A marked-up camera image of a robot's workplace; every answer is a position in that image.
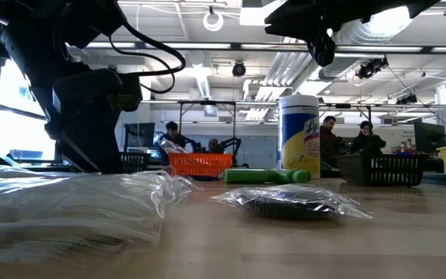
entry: black basket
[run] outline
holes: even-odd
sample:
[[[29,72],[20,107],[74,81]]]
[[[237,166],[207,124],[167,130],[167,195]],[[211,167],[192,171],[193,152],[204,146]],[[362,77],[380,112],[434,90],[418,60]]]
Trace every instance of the black basket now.
[[[372,186],[417,186],[423,178],[426,155],[360,154],[337,157],[341,178]]]
[[[133,174],[140,171],[145,171],[149,163],[151,154],[135,153],[135,152],[120,152],[120,160],[123,165],[124,174]]]

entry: workbench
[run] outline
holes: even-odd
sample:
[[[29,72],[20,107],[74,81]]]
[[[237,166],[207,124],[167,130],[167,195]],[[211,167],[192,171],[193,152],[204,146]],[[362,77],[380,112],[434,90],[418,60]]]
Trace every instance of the workbench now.
[[[446,279],[446,186],[320,184],[361,202],[374,219],[264,219],[211,201],[226,190],[204,183],[167,218],[158,246],[93,278]]]

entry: computer monitor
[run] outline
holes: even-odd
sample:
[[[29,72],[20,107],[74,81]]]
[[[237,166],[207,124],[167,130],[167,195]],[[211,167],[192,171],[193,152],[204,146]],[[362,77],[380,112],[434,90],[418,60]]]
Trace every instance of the computer monitor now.
[[[125,144],[128,147],[154,146],[154,123],[125,124]]]
[[[429,123],[414,123],[416,151],[434,152],[437,148],[446,146],[445,127]]]

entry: woman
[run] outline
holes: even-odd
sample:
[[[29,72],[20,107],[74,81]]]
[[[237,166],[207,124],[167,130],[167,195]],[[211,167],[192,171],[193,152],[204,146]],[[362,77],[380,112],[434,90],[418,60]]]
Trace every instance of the woman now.
[[[372,124],[369,121],[361,123],[361,131],[354,138],[351,153],[363,153],[368,155],[381,155],[381,149],[386,146],[379,136],[372,133]]]

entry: window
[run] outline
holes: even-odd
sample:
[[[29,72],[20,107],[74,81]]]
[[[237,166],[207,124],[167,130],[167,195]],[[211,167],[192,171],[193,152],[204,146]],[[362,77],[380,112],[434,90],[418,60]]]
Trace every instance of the window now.
[[[0,156],[15,160],[54,160],[54,141],[44,130],[46,121],[0,110]]]
[[[1,68],[0,105],[44,115],[39,103],[33,100],[22,72],[11,60]]]

